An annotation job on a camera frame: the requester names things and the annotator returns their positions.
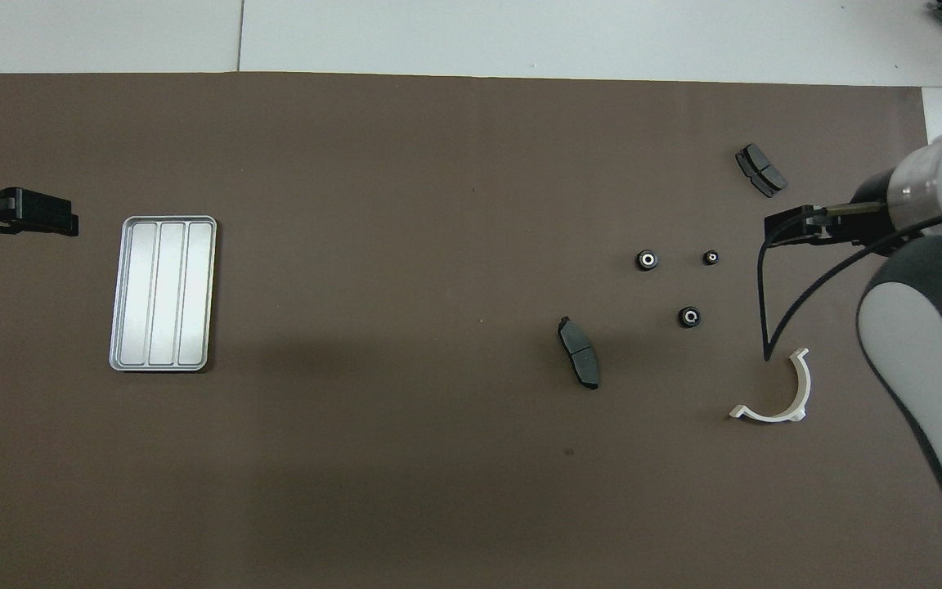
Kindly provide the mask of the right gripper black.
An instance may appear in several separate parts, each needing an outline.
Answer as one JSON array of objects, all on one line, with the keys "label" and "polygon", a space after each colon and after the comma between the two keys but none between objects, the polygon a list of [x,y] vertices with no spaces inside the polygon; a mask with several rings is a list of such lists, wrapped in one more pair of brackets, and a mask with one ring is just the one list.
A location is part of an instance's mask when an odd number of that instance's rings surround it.
[{"label": "right gripper black", "polygon": [[826,206],[792,206],[791,209],[765,217],[767,242],[770,246],[810,245],[828,236],[840,242],[851,242],[852,245],[870,246],[880,238],[893,234],[895,227],[886,211],[887,190],[893,172],[893,169],[886,170],[860,184],[850,201],[850,205],[877,205],[875,211],[832,217],[832,223],[826,230],[823,225],[808,223],[809,218],[826,215]]}]

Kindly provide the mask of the white curved plastic bracket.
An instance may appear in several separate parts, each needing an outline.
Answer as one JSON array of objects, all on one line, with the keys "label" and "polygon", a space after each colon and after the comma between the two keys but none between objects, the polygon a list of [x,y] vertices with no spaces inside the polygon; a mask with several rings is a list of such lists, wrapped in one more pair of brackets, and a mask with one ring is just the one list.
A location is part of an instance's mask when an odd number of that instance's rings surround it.
[{"label": "white curved plastic bracket", "polygon": [[773,415],[762,415],[758,411],[752,410],[747,405],[737,405],[729,411],[729,417],[732,419],[748,419],[758,424],[796,424],[807,417],[807,405],[812,393],[812,375],[808,365],[808,348],[800,348],[793,351],[788,359],[795,368],[796,373],[796,394],[789,403],[788,407]]}]

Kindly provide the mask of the brown table mat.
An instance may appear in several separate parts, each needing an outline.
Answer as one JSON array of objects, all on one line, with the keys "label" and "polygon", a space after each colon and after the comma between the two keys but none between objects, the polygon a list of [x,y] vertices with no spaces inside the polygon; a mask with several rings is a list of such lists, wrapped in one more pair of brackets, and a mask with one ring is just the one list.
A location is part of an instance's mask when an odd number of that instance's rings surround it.
[{"label": "brown table mat", "polygon": [[[0,75],[0,189],[81,218],[0,236],[0,589],[942,589],[856,340],[881,258],[771,362],[756,316],[764,217],[924,144],[904,87]],[[121,227],[162,215],[218,224],[209,362],[116,371]],[[800,348],[807,417],[729,417]]]}]

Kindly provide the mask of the long grey brake pad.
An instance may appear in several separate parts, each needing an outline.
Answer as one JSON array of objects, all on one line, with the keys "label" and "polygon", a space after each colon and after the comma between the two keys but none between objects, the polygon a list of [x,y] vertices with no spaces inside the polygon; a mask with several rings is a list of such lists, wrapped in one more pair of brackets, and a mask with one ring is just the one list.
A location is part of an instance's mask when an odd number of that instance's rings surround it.
[{"label": "long grey brake pad", "polygon": [[587,390],[598,390],[599,361],[586,332],[570,317],[561,317],[557,335],[578,383]]}]

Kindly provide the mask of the short grey brake pad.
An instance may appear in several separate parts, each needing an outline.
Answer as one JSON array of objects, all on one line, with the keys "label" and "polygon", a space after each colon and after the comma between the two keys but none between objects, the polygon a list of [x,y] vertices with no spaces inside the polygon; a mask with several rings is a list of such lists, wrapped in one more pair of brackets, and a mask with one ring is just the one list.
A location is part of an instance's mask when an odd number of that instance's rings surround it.
[{"label": "short grey brake pad", "polygon": [[736,153],[735,160],[745,178],[763,196],[771,198],[788,186],[784,175],[756,144],[744,146]]}]

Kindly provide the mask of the silver metal tray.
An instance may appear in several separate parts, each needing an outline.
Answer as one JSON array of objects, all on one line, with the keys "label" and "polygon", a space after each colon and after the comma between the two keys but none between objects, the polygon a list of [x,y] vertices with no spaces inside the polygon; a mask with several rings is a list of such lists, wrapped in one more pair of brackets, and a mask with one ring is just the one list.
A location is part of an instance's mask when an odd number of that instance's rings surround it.
[{"label": "silver metal tray", "polygon": [[218,224],[207,215],[123,221],[109,365],[198,372],[209,362]]}]

